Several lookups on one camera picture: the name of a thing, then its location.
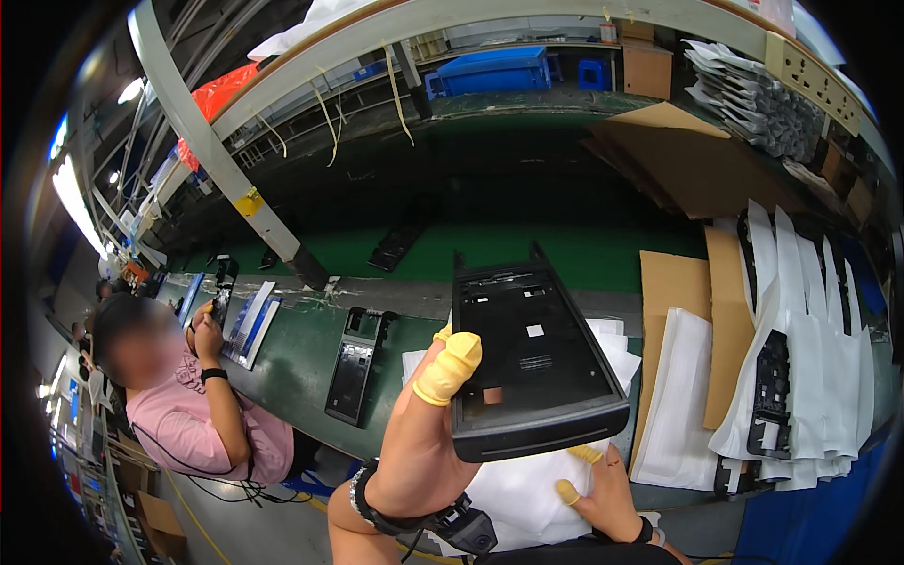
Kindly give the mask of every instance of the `pink t-shirt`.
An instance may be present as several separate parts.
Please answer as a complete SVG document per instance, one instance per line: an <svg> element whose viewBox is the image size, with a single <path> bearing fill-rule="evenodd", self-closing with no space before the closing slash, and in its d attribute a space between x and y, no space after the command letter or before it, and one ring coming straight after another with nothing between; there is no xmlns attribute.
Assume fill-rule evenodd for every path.
<svg viewBox="0 0 904 565"><path fill-rule="evenodd" d="M239 398L254 459L251 480L262 485L277 483L286 478L292 466L292 427L241 395ZM160 386L139 392L126 405L126 414L130 422L172 456L195 469L177 463L141 429L136 429L141 447L158 465L187 475L248 478L248 463L227 473L232 465L211 423L211 410L201 384L201 365L187 348L175 374Z"/></svg>

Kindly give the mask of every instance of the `blue stool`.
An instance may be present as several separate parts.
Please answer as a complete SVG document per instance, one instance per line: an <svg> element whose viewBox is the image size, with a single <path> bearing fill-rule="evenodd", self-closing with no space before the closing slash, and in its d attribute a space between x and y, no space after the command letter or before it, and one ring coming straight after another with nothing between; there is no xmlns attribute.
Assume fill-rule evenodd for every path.
<svg viewBox="0 0 904 565"><path fill-rule="evenodd" d="M361 468L361 462L358 460L353 461L352 464L348 467L348 472L345 474L345 480L347 481L352 478L354 474L358 472L359 468ZM306 481L305 477L311 479L311 481L313 482ZM333 491L335 491L334 487L324 485L322 482L320 482L320 479L315 477L314 473L310 469L307 469L304 473L295 477L294 479L283 481L280 484L285 488L296 491L298 493L310 494L312 496L321 496L324 498L329 498L333 495Z"/></svg>
<svg viewBox="0 0 904 565"><path fill-rule="evenodd" d="M424 75L424 89L427 91L427 99L442 98L446 96L446 87L438 72Z"/></svg>
<svg viewBox="0 0 904 565"><path fill-rule="evenodd" d="M603 72L602 61L584 59L578 64L578 88L582 90L612 90L609 75Z"/></svg>
<svg viewBox="0 0 904 565"><path fill-rule="evenodd" d="M559 79L559 82L565 81L562 78L562 67L559 65L559 55L547 55L546 61L550 66L550 78Z"/></svg>

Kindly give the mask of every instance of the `electrical outlet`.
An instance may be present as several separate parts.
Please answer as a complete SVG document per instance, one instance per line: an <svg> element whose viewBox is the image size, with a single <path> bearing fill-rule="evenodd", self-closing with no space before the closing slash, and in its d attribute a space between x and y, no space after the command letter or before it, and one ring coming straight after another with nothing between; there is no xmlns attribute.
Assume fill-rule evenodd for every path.
<svg viewBox="0 0 904 565"><path fill-rule="evenodd" d="M766 33L766 70L812 100L851 135L860 134L860 101L833 72L775 32Z"/></svg>

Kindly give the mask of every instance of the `red plastic bag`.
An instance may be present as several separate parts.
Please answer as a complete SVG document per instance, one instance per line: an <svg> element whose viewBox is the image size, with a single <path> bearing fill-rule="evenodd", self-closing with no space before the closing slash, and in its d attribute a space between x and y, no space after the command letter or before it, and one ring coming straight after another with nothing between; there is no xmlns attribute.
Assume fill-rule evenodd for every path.
<svg viewBox="0 0 904 565"><path fill-rule="evenodd" d="M258 64L253 62L250 65L239 67L235 71L229 71L218 79L211 80L204 84L194 92L192 98L194 103L201 109L201 113L210 121L217 110L222 108L232 95L239 91L251 77L258 74ZM192 154L192 150L188 148L185 140L179 136L179 146L177 148L179 160L188 165L193 172L198 172L198 159Z"/></svg>

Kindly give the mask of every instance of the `blue box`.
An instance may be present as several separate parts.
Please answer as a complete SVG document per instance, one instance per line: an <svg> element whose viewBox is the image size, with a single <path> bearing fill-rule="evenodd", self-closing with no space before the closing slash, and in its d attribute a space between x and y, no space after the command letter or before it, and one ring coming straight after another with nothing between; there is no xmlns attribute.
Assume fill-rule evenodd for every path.
<svg viewBox="0 0 904 565"><path fill-rule="evenodd" d="M551 86L544 46L469 53L439 67L437 73L448 96Z"/></svg>
<svg viewBox="0 0 904 565"><path fill-rule="evenodd" d="M360 69L354 72L354 81L361 82L364 79L372 77L373 75L386 71L386 60L380 59L379 61L374 61L369 65L364 65Z"/></svg>

